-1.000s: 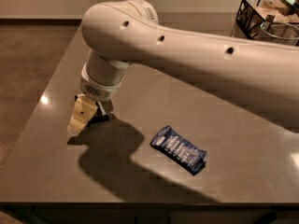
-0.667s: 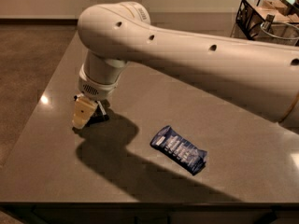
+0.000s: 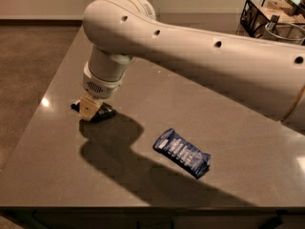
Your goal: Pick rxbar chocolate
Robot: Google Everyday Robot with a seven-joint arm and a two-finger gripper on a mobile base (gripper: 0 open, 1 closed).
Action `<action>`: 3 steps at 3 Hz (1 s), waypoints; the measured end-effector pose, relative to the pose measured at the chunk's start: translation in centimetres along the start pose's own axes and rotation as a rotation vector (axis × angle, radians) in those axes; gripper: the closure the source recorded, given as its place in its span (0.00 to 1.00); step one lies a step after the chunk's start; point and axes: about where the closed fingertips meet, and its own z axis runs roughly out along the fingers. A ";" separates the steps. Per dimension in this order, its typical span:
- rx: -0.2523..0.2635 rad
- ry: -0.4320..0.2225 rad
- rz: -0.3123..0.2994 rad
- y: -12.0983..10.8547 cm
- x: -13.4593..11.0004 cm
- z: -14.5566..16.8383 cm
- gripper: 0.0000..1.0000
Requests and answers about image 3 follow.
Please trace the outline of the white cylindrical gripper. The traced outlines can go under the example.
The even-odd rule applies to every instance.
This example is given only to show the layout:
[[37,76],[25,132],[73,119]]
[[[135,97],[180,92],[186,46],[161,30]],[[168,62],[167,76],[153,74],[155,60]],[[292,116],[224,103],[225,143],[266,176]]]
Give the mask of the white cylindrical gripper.
[[107,99],[120,87],[125,70],[135,58],[123,54],[104,52],[96,46],[91,47],[90,57],[85,64],[82,84],[89,94],[80,98],[80,116],[90,121]]

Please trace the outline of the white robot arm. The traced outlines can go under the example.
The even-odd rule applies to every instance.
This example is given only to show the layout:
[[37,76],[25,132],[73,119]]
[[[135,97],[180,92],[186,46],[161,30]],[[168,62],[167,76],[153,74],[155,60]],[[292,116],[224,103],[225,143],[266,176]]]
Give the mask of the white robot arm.
[[108,98],[136,57],[305,131],[305,48],[163,24],[147,0],[96,0],[84,12],[92,43],[83,86]]

